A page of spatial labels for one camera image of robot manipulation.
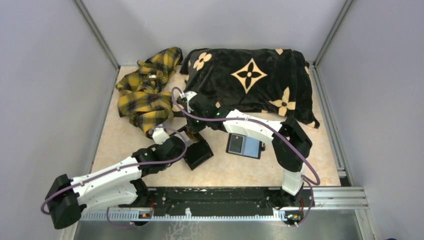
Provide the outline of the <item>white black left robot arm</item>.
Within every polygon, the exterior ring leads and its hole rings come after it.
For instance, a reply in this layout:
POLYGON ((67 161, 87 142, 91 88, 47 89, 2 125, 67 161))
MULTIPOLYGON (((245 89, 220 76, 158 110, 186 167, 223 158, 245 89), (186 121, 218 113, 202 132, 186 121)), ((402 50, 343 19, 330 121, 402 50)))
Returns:
POLYGON ((151 194, 142 180, 181 159, 188 148, 184 137, 171 136, 162 144, 140 148, 119 163, 87 175, 58 176, 41 208, 55 229, 67 228, 81 217, 109 207, 151 205, 151 194))

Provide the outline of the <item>black blue card holder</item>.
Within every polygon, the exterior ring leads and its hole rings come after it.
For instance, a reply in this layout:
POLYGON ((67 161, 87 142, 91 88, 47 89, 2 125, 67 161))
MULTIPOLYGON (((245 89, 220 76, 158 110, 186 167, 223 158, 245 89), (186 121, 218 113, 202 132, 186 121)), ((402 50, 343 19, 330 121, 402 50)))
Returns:
POLYGON ((230 133, 226 145, 226 153, 247 157, 252 159, 260 159, 262 152, 266 149, 266 145, 252 137, 230 133))

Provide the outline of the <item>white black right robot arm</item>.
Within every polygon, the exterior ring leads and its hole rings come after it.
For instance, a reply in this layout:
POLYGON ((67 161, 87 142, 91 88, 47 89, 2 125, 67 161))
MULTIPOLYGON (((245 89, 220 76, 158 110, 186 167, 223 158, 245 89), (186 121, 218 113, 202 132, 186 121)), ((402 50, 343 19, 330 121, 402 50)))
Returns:
POLYGON ((283 168, 281 199, 287 206, 301 200, 305 160, 313 146, 311 139, 293 117, 285 121, 266 120, 237 109, 217 107, 206 96, 188 91, 177 99, 186 116, 188 129, 199 132, 208 127, 214 131, 256 139, 273 148, 278 164, 283 168))

